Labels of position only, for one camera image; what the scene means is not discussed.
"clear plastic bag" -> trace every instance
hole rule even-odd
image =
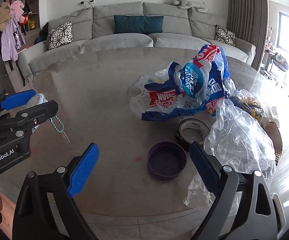
[[[228,99],[221,99],[216,104],[216,121],[204,142],[204,150],[217,157],[222,165],[230,165],[236,172],[251,174],[255,170],[261,171],[270,187],[276,170],[272,140],[256,119],[235,107]],[[237,212],[240,198],[241,194],[237,194],[230,215]],[[209,192],[197,174],[188,187],[184,203],[197,208],[211,201]]]
[[[231,86],[230,82],[225,80],[224,82],[227,82],[229,87]],[[270,121],[275,122],[279,126],[279,117],[276,107],[269,107],[262,98],[261,93],[249,93],[244,89],[235,90],[230,94],[230,100],[233,104],[246,111],[253,118],[256,118],[262,128],[265,128],[267,122]]]
[[[131,98],[130,108],[144,121],[192,116],[208,109],[213,113],[219,98],[227,98],[222,78],[230,76],[222,48],[205,45],[184,67],[172,62],[167,69],[138,79],[141,94]]]
[[[224,78],[222,80],[223,86],[224,88],[228,91],[230,96],[233,96],[237,89],[236,89],[236,85],[234,84],[233,80],[231,78]]]

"electrical cord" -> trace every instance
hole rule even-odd
[[[83,10],[91,10],[91,9],[94,9],[94,6],[93,6],[90,2],[88,2],[88,1],[83,1],[83,2],[84,2],[84,4],[85,4],[85,7],[83,7],[82,9],[80,9],[80,10],[78,10],[78,11],[73,12],[73,13],[76,13],[76,12],[79,12],[79,11],[80,11],[80,13],[79,13],[78,15],[76,15],[76,16],[67,15],[67,16],[62,16],[61,18],[63,18],[63,17],[78,17]]]

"purple jacket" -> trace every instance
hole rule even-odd
[[[23,44],[26,44],[24,36],[13,15],[1,35],[1,55],[3,61],[18,60],[17,50],[20,49]]]

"round table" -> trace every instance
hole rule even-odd
[[[75,197],[82,213],[150,217],[190,209],[182,203],[197,172],[189,154],[186,168],[172,181],[156,180],[146,167],[152,145],[175,142],[174,136],[183,118],[141,121],[132,113],[129,103],[131,97],[139,93],[133,88],[139,77],[167,68],[172,61],[185,64],[196,54],[194,50],[171,48],[115,49],[79,55],[51,65],[24,90],[43,92],[48,100],[59,104],[57,115],[64,123],[70,142],[57,133],[50,122],[43,123],[31,136],[31,157],[3,173],[0,183],[16,195],[28,172],[52,173],[57,167],[68,165],[94,142],[100,149],[99,160],[82,193]],[[289,98],[282,90],[280,94],[272,93],[276,89],[274,84],[249,65],[230,57],[228,62],[238,89],[270,91],[271,95],[281,97],[283,111],[289,111]],[[215,121],[206,111],[194,117],[209,128]],[[289,124],[283,120],[287,119],[281,117],[281,126]],[[289,127],[282,129],[288,141],[284,147],[289,147]],[[289,201],[289,153],[280,160],[276,175],[271,188],[280,194],[284,203]]]

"black and white floral pillow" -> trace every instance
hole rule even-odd
[[[60,25],[49,32],[49,50],[72,43],[71,21]]]
[[[220,42],[223,42],[225,44],[229,44],[233,47],[236,46],[236,35],[233,32],[231,32],[231,31],[229,31],[229,30],[227,30],[227,29],[225,29],[219,25],[216,25],[215,28],[216,28],[216,30],[215,30],[215,32],[216,32],[215,40],[216,41],[220,41]]]

